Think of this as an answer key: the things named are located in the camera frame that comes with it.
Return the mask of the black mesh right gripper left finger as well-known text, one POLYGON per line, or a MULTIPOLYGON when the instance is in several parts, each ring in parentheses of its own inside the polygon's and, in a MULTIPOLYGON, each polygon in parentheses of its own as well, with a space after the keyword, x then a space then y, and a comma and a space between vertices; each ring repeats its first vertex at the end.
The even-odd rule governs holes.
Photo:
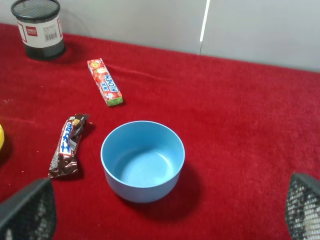
POLYGON ((50 178, 35 180, 0 204, 2 240, 52 240, 56 225, 55 194, 50 178))

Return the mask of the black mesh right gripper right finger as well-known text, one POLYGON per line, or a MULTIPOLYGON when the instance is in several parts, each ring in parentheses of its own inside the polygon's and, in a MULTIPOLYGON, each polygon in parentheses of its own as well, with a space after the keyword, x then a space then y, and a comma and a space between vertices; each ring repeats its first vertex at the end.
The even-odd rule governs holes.
POLYGON ((305 173, 290 178, 285 202, 285 222, 291 239, 320 238, 320 181, 305 173))

